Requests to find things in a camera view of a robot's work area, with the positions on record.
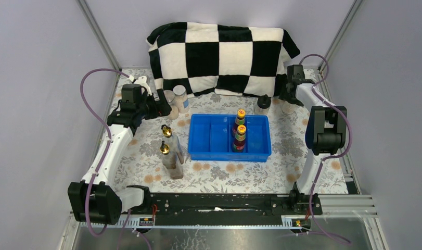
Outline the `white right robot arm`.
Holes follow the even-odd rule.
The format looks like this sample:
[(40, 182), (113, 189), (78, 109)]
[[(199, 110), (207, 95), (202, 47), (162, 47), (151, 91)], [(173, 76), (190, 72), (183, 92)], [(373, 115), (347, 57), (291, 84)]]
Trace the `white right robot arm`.
[(305, 132), (308, 154), (295, 189), (306, 195), (316, 193), (317, 189), (313, 189), (312, 185), (316, 184), (323, 172), (319, 165), (324, 158), (336, 154), (346, 143), (346, 121), (339, 112), (346, 116), (347, 109), (328, 101), (318, 91), (315, 82), (305, 77), (302, 65), (287, 67), (287, 79), (279, 99), (304, 107), (310, 112)]

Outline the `sauce bottle yellow cap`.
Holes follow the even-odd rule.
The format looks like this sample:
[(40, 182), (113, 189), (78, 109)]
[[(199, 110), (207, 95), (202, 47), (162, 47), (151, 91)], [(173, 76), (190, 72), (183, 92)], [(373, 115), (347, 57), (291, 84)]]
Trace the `sauce bottle yellow cap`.
[(234, 119), (234, 123), (232, 125), (232, 136), (235, 136), (235, 134), (237, 133), (237, 129), (240, 125), (245, 124), (245, 115), (246, 115), (246, 112), (244, 109), (239, 109), (237, 111), (236, 117)]
[(234, 153), (242, 153), (244, 151), (246, 144), (246, 132), (247, 128), (245, 125), (238, 125), (236, 128), (233, 128), (232, 151)]

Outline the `blue plastic divided bin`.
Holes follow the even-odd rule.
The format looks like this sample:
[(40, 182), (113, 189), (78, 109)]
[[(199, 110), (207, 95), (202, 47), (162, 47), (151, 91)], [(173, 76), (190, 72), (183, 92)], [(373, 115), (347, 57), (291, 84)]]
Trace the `blue plastic divided bin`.
[(266, 162), (272, 154), (269, 120), (264, 115), (247, 115), (245, 148), (232, 151), (235, 115), (193, 114), (190, 121), (188, 153), (192, 160)]

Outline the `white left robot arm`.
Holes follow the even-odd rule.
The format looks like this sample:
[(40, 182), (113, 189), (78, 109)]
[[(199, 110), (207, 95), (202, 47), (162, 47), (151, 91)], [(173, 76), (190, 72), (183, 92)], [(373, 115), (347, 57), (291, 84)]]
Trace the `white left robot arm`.
[(121, 93), (121, 100), (105, 122), (107, 135), (91, 167), (80, 182), (68, 187), (76, 221), (114, 225), (129, 209), (139, 214), (151, 209), (147, 187), (129, 185), (115, 191), (112, 183), (124, 151), (142, 121), (167, 116), (171, 107), (163, 89), (151, 93), (142, 85), (125, 84)]

